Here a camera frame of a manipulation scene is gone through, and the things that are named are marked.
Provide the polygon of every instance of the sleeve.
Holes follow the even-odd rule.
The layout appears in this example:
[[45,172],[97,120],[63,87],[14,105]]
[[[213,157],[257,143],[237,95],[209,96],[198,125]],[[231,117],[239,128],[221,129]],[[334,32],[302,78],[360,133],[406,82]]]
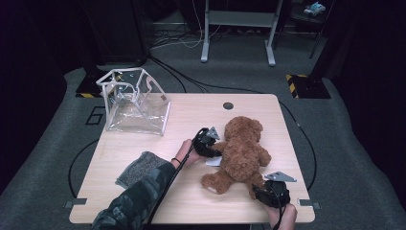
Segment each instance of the sleeve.
[[174,173],[170,162],[152,170],[99,212],[92,229],[140,229]]

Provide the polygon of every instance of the teddy bear leg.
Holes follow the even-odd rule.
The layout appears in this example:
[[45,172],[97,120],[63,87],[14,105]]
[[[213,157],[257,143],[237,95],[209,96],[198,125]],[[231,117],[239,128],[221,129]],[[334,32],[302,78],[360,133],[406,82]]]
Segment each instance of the teddy bear leg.
[[260,187],[260,188],[263,189],[263,188],[264,188],[264,182],[265,182],[265,181],[263,180],[262,175],[261,175],[259,172],[253,174],[253,175],[245,182],[245,184],[246,184],[247,187],[248,187],[248,191],[249,191],[250,197],[251,197],[252,199],[256,199],[255,193],[254,193],[254,190],[253,190],[253,184],[255,184],[255,185],[257,185],[258,187]]
[[200,182],[206,189],[221,195],[227,192],[235,181],[226,172],[219,171],[214,174],[205,174]]

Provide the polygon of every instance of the brown teddy bear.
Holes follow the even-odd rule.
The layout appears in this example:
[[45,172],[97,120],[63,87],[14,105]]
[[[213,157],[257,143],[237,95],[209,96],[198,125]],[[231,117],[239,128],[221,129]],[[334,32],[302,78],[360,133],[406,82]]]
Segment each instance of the brown teddy bear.
[[224,194],[235,182],[248,186],[249,195],[255,199],[253,184],[263,188],[264,180],[259,167],[271,161],[268,151],[259,144],[263,127],[259,121],[244,116],[233,118],[225,127],[225,141],[212,146],[222,153],[220,169],[205,174],[201,179],[203,187],[216,194]]

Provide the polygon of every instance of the human hand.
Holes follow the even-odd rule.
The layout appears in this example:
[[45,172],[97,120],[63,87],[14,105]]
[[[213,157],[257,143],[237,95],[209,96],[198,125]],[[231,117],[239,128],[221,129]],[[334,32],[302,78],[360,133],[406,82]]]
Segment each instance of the human hand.
[[[179,162],[182,162],[182,160],[185,158],[186,154],[188,153],[189,149],[192,146],[192,140],[188,139],[185,140],[182,143],[182,146],[180,147],[179,151],[176,153],[175,157]],[[198,161],[201,158],[205,158],[197,154],[196,150],[192,149],[191,153],[189,154],[188,160],[185,162],[184,166],[190,166],[194,164],[194,162]],[[180,165],[180,163],[177,162],[176,160],[171,160],[170,163],[177,169]]]
[[[277,208],[272,208],[267,205],[263,205],[263,207],[266,210],[266,213],[268,213],[269,217],[269,222],[272,227],[274,227],[278,221],[279,221],[279,216],[280,216],[280,210]],[[295,222],[296,222],[296,217],[298,215],[298,211],[296,210],[296,207],[293,204],[286,204],[284,207],[284,213],[282,216],[282,221],[281,225],[279,227],[280,230],[293,230],[295,229]]]

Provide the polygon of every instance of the light wood tabletop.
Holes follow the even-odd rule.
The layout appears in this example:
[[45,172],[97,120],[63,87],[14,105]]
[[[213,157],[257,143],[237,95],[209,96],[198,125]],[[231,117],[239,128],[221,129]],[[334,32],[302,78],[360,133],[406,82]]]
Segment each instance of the light wood tabletop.
[[[192,139],[202,127],[215,127],[221,140],[225,125],[236,116],[257,119],[263,125],[259,143],[269,151],[272,160],[261,174],[283,172],[297,179],[286,182],[291,203],[298,210],[297,222],[315,219],[311,207],[303,207],[297,199],[309,199],[303,175],[282,116],[278,99],[270,94],[168,94],[171,99],[169,118],[163,136],[119,131],[103,131],[78,198],[84,205],[75,205],[70,215],[73,223],[91,223],[99,211],[124,191],[115,184],[117,177],[143,151],[151,151],[170,160],[182,142]],[[225,109],[225,103],[233,109]],[[217,167],[198,161],[184,168],[176,177],[161,203],[152,223],[266,223],[269,221],[261,203],[251,199],[242,183],[232,185],[223,195],[203,188],[200,178],[215,173]]]

